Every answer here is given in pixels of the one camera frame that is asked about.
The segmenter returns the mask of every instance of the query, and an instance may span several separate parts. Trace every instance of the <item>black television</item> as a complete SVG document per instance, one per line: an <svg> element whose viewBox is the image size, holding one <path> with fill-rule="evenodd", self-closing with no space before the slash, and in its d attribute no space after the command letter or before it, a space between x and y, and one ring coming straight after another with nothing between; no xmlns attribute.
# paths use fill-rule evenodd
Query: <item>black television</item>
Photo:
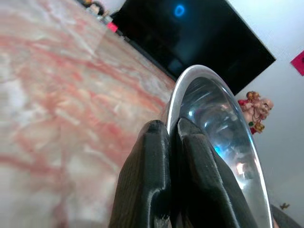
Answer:
<svg viewBox="0 0 304 228"><path fill-rule="evenodd" d="M114 23L172 78L205 65L234 94L275 61L225 0L127 0Z"/></svg>

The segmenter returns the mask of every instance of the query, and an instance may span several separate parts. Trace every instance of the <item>pink marble surface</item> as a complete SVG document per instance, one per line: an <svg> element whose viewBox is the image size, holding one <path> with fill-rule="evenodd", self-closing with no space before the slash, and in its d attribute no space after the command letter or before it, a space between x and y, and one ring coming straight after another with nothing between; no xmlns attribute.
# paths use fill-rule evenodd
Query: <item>pink marble surface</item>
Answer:
<svg viewBox="0 0 304 228"><path fill-rule="evenodd" d="M0 2L0 227L106 227L174 82L72 0Z"/></svg>

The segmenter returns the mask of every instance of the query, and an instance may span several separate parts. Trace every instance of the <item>ganesha figurine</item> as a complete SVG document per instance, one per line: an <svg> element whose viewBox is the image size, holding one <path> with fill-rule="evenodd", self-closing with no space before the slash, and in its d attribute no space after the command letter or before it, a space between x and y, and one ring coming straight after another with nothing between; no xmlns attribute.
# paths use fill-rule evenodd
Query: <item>ganesha figurine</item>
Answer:
<svg viewBox="0 0 304 228"><path fill-rule="evenodd" d="M267 98L260 99L258 92L250 91L246 94L247 99L238 100L243 111L244 118L248 123L251 133L261 133L265 126L261 123L269 115L274 104Z"/></svg>

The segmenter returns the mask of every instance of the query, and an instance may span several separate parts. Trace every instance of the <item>marble floor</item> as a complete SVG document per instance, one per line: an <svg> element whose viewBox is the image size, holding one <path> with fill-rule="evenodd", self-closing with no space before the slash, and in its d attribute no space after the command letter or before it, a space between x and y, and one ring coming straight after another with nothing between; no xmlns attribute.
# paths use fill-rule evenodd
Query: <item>marble floor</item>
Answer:
<svg viewBox="0 0 304 228"><path fill-rule="evenodd" d="M73 0L0 2L1 228L106 227L174 82Z"/></svg>

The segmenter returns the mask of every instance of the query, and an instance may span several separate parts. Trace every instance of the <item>stainless steel bowl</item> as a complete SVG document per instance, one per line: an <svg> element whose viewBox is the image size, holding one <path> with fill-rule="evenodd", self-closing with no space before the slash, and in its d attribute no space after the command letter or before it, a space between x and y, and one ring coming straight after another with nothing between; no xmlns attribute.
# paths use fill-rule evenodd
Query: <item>stainless steel bowl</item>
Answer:
<svg viewBox="0 0 304 228"><path fill-rule="evenodd" d="M271 212L250 129L232 92L211 69L186 69L171 95L166 126L172 140L177 121L186 117L209 138L233 171L260 228L272 228Z"/></svg>

